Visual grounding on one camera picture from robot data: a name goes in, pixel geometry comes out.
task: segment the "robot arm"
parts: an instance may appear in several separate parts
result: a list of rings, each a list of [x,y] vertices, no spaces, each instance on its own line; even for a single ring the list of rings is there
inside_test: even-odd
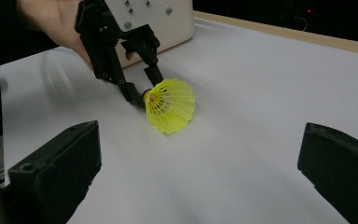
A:
[[[153,86],[163,80],[158,69],[159,41],[149,22],[170,15],[172,9],[159,0],[84,0],[79,3],[76,31],[90,57],[94,74],[118,85],[132,105],[145,108],[143,96],[133,83],[127,82],[119,62],[116,45],[137,52],[148,65],[145,72]]]

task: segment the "shuttlecock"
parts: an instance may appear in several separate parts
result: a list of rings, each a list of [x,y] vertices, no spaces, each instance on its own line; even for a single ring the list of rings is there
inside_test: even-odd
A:
[[[175,133],[193,118],[193,90],[184,81],[164,79],[144,95],[146,116],[161,133]]]

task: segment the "human hand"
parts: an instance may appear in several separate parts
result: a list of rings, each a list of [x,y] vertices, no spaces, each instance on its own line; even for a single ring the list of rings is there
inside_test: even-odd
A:
[[[81,0],[16,0],[19,16],[32,30],[44,32],[56,44],[72,49],[92,69],[90,57],[75,31]]]

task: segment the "black background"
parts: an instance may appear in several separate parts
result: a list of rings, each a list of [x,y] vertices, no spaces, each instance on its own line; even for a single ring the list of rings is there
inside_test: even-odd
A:
[[[193,0],[193,8],[358,41],[358,0]]]

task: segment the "metal bolt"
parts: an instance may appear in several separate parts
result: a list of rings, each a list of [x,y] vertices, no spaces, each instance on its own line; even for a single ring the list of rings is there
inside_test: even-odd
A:
[[[126,27],[127,29],[130,29],[132,27],[132,24],[130,21],[125,21],[124,22],[124,27]]]
[[[165,12],[170,15],[172,13],[172,8],[171,7],[167,7],[165,8]]]

